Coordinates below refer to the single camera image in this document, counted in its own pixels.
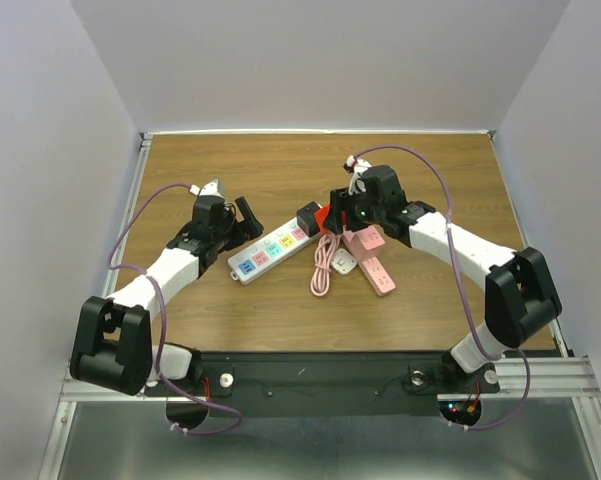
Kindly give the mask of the white multicolour power strip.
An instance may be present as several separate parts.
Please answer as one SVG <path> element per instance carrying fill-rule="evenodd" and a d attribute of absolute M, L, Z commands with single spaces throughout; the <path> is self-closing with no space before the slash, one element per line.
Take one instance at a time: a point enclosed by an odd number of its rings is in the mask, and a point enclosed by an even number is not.
<path fill-rule="evenodd" d="M 228 259 L 230 277 L 247 285 L 320 237 L 308 236 L 292 219 Z"/>

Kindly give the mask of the black cube socket plug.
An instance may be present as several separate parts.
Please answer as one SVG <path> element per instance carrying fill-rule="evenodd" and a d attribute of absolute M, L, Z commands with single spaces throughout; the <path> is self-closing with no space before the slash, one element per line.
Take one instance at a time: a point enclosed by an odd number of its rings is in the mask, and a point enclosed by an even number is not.
<path fill-rule="evenodd" d="M 320 227 L 316 220 L 316 213 L 321 209 L 321 206 L 312 201 L 296 212 L 296 221 L 298 227 L 308 237 L 314 237 L 320 232 Z"/>

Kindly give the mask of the red cube socket plug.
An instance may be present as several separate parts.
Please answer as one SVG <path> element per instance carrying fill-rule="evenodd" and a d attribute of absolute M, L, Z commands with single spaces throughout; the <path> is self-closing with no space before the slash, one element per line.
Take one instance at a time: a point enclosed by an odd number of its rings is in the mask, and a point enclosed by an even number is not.
<path fill-rule="evenodd" d="M 316 220 L 320 227 L 320 232 L 323 235 L 333 234 L 332 232 L 330 232 L 328 230 L 328 213 L 329 213 L 329 204 L 325 205 L 324 207 L 321 207 L 321 209 L 316 213 Z M 346 212 L 346 226 L 344 228 L 344 231 L 345 231 L 346 227 L 347 227 L 347 212 Z"/>

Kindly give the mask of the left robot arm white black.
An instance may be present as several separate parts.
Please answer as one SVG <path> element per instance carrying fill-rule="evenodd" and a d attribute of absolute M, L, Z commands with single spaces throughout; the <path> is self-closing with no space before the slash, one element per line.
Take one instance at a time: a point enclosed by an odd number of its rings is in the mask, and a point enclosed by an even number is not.
<path fill-rule="evenodd" d="M 134 395 L 158 379 L 158 346 L 151 322 L 166 304 L 198 280 L 221 253 L 260 237 L 263 226 L 247 200 L 233 204 L 216 195 L 197 197 L 192 219 L 158 259 L 108 297 L 92 296 L 81 307 L 70 360 L 76 380 Z"/>

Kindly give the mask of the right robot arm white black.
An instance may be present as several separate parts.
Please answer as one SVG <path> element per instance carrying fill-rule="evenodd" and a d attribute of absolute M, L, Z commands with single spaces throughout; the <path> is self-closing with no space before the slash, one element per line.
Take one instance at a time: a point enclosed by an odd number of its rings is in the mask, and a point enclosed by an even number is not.
<path fill-rule="evenodd" d="M 397 173 L 349 158 L 347 187 L 330 193 L 323 227 L 334 234 L 368 226 L 403 245 L 449 264 L 456 280 L 469 278 L 484 293 L 484 320 L 453 346 L 440 366 L 443 384 L 462 390 L 476 371 L 524 344 L 556 319 L 562 303 L 544 255 L 533 247 L 516 251 L 489 242 L 449 221 L 421 201 L 410 201 Z"/>

